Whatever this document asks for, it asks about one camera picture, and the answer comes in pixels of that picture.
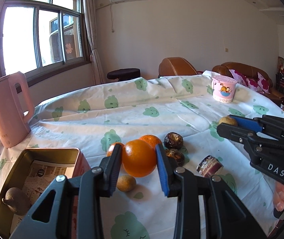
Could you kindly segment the right human hand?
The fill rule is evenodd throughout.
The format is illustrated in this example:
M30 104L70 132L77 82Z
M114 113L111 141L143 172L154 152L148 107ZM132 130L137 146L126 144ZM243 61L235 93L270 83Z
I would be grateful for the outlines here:
M284 210L284 185L278 181L275 182L273 205L278 212Z

